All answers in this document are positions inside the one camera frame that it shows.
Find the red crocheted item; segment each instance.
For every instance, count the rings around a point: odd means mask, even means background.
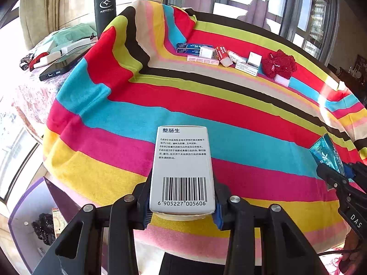
[[[286,55],[281,49],[276,53],[269,53],[268,58],[261,61],[262,70],[269,78],[275,78],[276,74],[289,80],[294,71],[297,70],[296,61],[293,56]]]

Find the rainbow striped blanket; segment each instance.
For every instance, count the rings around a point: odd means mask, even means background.
[[[293,55],[289,87],[223,66],[187,62],[178,42],[224,45],[242,56]],[[345,162],[366,162],[367,111],[304,51],[239,20],[138,0],[106,28],[52,106],[44,136],[47,169],[99,206],[144,182],[157,127],[201,125],[212,166],[232,194],[280,204],[317,251],[344,241],[335,191],[316,175],[308,148],[329,133]],[[212,218],[153,217],[135,238],[172,254],[224,263],[229,232]],[[260,233],[256,232],[260,262]]]

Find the bottle logo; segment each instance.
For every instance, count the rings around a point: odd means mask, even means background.
[[[100,3],[100,7],[101,8],[109,8],[112,6],[112,4],[109,5],[109,3],[111,3],[111,1],[109,0],[104,0],[103,2]]]

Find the black insulated bottle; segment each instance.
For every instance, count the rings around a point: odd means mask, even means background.
[[[116,17],[116,0],[94,0],[95,25],[100,38],[103,30]]]

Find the black phone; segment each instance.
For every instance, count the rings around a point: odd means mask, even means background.
[[[58,75],[62,75],[72,69],[79,61],[84,57],[87,51],[95,43],[90,43],[82,45],[81,47],[76,47],[75,49],[69,51],[67,54],[63,55],[60,59],[56,60],[40,75],[40,80],[48,80]]]

